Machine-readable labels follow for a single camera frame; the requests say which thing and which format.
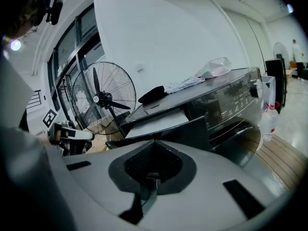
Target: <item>plastic bottle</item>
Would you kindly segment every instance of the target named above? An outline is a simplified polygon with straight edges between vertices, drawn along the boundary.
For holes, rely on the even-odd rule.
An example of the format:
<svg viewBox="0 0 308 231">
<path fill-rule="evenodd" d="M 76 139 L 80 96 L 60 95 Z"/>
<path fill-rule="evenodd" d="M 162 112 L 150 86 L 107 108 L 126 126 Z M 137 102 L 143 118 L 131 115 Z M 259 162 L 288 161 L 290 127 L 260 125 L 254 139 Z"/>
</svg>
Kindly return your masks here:
<svg viewBox="0 0 308 231">
<path fill-rule="evenodd" d="M 270 105 L 269 109 L 267 110 L 266 114 L 269 115 L 269 125 L 266 126 L 263 139 L 264 141 L 270 141 L 272 138 L 272 133 L 275 131 L 278 123 L 278 112 L 275 109 L 274 105 Z"/>
<path fill-rule="evenodd" d="M 262 119 L 261 119 L 261 123 L 260 123 L 260 131 L 261 131 L 261 136 L 263 138 L 263 140 L 265 141 L 270 141 L 271 136 L 269 136 L 271 134 L 271 117 L 269 115 L 269 113 L 267 113 L 266 111 L 264 111 L 262 113 Z"/>
</svg>

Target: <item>white tile floor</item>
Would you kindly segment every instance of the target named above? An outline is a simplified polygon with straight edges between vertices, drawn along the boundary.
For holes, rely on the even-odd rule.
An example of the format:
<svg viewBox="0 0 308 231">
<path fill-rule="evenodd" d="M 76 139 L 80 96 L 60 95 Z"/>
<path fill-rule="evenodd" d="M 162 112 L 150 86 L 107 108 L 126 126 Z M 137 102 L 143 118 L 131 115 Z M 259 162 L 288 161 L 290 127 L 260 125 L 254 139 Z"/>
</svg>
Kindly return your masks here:
<svg viewBox="0 0 308 231">
<path fill-rule="evenodd" d="M 290 79 L 275 134 L 308 157 L 308 80 Z"/>
</svg>

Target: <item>light fixture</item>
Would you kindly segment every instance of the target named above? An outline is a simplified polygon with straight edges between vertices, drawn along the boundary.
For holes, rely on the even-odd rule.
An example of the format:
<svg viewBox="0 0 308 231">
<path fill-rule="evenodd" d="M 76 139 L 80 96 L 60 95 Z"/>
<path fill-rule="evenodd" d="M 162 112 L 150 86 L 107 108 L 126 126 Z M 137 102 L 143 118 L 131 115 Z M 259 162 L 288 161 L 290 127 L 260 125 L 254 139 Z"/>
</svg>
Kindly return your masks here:
<svg viewBox="0 0 308 231">
<path fill-rule="evenodd" d="M 288 12 L 293 13 L 294 9 L 291 4 L 287 4 Z"/>
<path fill-rule="evenodd" d="M 10 43 L 10 47 L 13 51 L 17 51 L 21 47 L 21 42 L 19 40 L 14 40 L 13 42 Z"/>
</svg>

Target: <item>cable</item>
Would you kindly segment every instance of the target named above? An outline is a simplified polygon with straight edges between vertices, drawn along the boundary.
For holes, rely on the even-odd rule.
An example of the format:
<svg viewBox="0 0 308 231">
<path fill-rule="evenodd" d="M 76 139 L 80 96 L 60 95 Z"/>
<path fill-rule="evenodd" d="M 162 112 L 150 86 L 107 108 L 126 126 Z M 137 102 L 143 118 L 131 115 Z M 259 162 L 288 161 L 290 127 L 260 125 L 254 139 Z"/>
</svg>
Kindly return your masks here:
<svg viewBox="0 0 308 231">
<path fill-rule="evenodd" d="M 248 22 L 248 24 L 250 25 L 249 21 L 247 20 L 246 15 L 244 15 L 244 17 L 245 17 L 246 21 Z M 254 32 L 254 30 L 253 30 L 253 28 L 252 28 L 252 26 L 251 26 L 251 25 L 250 25 L 250 28 L 251 28 L 252 32 L 254 33 L 254 35 L 255 35 L 255 37 L 256 37 L 256 40 L 257 40 L 257 42 L 258 42 L 258 45 L 259 45 L 259 48 L 260 48 L 260 51 L 261 51 L 261 55 L 262 55 L 262 59 L 263 59 L 264 70 L 265 70 L 265 72 L 267 72 L 267 71 L 266 71 L 266 66 L 265 66 L 264 57 L 263 57 L 263 53 L 262 53 L 262 50 L 261 50 L 261 47 L 260 47 L 260 44 L 259 44 L 258 38 L 257 38 L 257 36 L 256 36 L 256 34 L 255 34 L 255 32 Z"/>
</svg>

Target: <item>washer knob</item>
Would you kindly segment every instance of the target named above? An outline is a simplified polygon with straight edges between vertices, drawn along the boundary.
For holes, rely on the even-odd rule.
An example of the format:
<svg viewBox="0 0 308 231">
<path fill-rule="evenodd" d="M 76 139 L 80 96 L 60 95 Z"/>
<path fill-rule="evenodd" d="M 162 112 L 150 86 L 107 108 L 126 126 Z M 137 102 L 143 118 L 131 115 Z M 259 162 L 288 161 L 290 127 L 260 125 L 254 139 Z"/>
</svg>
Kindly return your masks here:
<svg viewBox="0 0 308 231">
<path fill-rule="evenodd" d="M 261 98 L 263 94 L 263 85 L 260 79 L 251 81 L 250 94 L 254 98 Z"/>
</svg>

